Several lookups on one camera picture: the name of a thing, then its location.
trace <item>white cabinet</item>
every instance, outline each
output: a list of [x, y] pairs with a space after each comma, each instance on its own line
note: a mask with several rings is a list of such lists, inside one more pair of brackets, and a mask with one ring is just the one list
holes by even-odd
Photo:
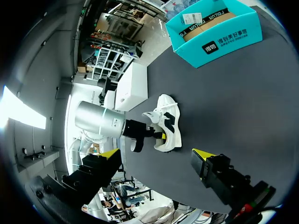
[[130, 111], [147, 98], [147, 67], [132, 62], [117, 84], [115, 109]]

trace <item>bright light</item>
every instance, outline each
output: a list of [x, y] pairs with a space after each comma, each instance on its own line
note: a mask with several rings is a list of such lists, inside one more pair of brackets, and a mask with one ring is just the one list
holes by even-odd
[[0, 113], [0, 127], [4, 127], [8, 118], [11, 118], [26, 125], [46, 129], [46, 118], [25, 105], [6, 86], [0, 102]]
[[121, 5], [121, 3], [120, 4], [118, 4], [117, 6], [115, 6], [113, 9], [111, 9], [108, 13], [110, 14], [110, 13], [112, 13], [118, 6], [120, 6]]
[[67, 146], [67, 122], [69, 119], [70, 104], [71, 104], [71, 95], [69, 95], [69, 99], [67, 100], [65, 119], [64, 119], [64, 152], [65, 152], [66, 161], [68, 161], [66, 163], [67, 170], [69, 171], [69, 173], [72, 173], [73, 170], [72, 170], [72, 166], [69, 161], [69, 150], [68, 150], [68, 146]]

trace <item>gray cylinder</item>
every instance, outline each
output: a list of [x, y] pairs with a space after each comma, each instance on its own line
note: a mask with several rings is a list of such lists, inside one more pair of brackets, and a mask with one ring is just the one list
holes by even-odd
[[76, 111], [75, 125], [92, 133], [119, 138], [124, 124], [124, 114], [85, 101]]

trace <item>white box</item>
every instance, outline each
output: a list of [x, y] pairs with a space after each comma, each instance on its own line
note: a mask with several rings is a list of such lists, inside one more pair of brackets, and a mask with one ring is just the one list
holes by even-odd
[[113, 110], [115, 101], [115, 91], [108, 90], [104, 99], [103, 107]]
[[147, 98], [147, 67], [132, 62], [117, 84], [115, 109], [118, 111], [130, 111]]

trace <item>dark gray table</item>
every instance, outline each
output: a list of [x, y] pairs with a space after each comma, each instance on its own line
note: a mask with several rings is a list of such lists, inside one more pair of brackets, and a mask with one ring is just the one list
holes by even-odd
[[143, 112], [168, 94], [181, 111], [182, 148], [161, 153], [147, 138], [133, 153], [126, 139], [127, 171], [153, 190], [186, 205], [228, 212], [206, 189], [190, 165], [191, 149], [223, 153], [252, 184], [260, 180], [277, 192], [268, 205], [287, 194], [299, 164], [299, 64], [285, 33], [260, 14], [262, 42], [234, 51], [195, 69], [172, 48], [148, 67], [149, 99], [127, 119], [149, 123]]

